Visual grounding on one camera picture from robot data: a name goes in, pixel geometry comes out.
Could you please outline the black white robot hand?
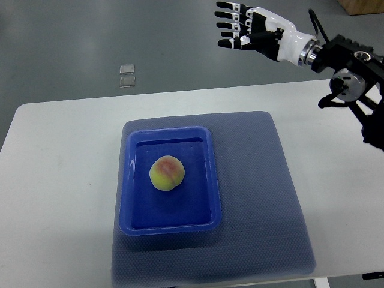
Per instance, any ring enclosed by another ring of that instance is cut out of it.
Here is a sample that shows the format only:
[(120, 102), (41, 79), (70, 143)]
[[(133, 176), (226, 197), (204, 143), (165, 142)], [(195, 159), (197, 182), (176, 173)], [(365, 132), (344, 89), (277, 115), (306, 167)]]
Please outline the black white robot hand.
[(254, 50), (276, 61), (288, 61), (302, 66), (309, 51), (318, 44), (318, 39), (299, 32), (289, 20), (262, 7), (218, 1), (220, 11), (215, 16), (226, 19), (218, 22), (223, 29), (218, 46), (234, 50)]

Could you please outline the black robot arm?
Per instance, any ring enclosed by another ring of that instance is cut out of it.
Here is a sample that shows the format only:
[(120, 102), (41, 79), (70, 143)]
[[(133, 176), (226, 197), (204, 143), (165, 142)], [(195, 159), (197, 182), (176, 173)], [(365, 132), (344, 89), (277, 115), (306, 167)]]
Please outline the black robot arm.
[(301, 65), (321, 73), (326, 68), (334, 70), (330, 79), (331, 93), (321, 98), (318, 107), (347, 107), (361, 123), (364, 143), (383, 149), (383, 99), (374, 102), (367, 92), (377, 86), (383, 96), (383, 57), (370, 46), (359, 44), (342, 35), (332, 40), (326, 35), (315, 12), (308, 11), (315, 36), (323, 37), (325, 44), (311, 40), (299, 58)]

